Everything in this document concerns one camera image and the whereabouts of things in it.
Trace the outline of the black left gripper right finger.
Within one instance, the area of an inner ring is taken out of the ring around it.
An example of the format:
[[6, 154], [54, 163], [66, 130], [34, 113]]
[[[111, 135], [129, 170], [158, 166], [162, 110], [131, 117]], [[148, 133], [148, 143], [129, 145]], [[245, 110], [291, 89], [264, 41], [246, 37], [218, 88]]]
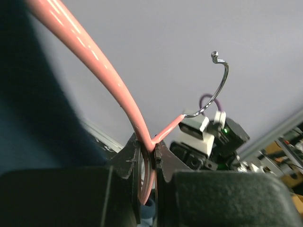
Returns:
[[263, 173], [191, 170], [160, 142], [155, 150], [157, 226], [300, 227], [289, 190]]

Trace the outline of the navy blue tank top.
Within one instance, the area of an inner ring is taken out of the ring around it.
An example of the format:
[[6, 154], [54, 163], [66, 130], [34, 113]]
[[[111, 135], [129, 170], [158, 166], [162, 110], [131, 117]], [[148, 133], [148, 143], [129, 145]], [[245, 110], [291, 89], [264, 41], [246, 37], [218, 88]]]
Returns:
[[103, 165], [58, 84], [22, 0], [0, 3], [0, 171]]

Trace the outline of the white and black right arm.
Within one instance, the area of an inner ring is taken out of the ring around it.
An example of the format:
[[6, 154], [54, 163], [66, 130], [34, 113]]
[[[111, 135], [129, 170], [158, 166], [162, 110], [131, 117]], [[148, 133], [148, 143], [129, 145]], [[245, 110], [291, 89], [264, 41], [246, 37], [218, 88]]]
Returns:
[[231, 118], [208, 120], [186, 118], [180, 124], [180, 133], [170, 144], [170, 151], [193, 170], [234, 170], [236, 150], [250, 137]]

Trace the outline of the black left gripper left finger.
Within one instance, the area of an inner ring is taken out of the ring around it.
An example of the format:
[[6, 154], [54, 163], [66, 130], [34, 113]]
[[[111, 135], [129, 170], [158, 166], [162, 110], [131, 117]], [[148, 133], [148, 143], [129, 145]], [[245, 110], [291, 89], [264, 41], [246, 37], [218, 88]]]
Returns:
[[140, 148], [132, 135], [105, 167], [28, 169], [3, 174], [1, 226], [137, 226]]

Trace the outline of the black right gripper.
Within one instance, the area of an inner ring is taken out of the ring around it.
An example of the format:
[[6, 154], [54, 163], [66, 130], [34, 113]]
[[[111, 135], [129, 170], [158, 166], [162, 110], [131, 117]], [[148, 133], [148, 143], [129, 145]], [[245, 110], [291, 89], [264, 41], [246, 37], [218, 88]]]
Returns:
[[210, 161], [205, 154], [184, 143], [173, 141], [170, 151], [192, 170], [215, 171], [218, 165]]

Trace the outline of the coral pink hanger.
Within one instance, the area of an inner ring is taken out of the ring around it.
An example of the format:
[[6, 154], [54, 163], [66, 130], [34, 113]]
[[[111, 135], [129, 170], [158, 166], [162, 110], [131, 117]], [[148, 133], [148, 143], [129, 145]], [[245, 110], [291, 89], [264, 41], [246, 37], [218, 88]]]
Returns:
[[184, 118], [194, 118], [210, 106], [227, 80], [228, 63], [218, 58], [218, 52], [212, 52], [213, 63], [223, 65], [224, 74], [219, 87], [211, 96], [208, 104], [195, 113], [179, 115], [158, 135], [151, 138], [144, 118], [128, 88], [97, 44], [67, 7], [60, 0], [28, 0], [26, 4], [30, 12], [98, 78], [126, 113], [137, 139], [143, 144], [141, 153], [144, 159], [145, 175], [143, 185], [139, 189], [141, 191], [140, 203], [146, 204], [155, 178], [152, 162], [155, 160], [156, 144], [160, 143]]

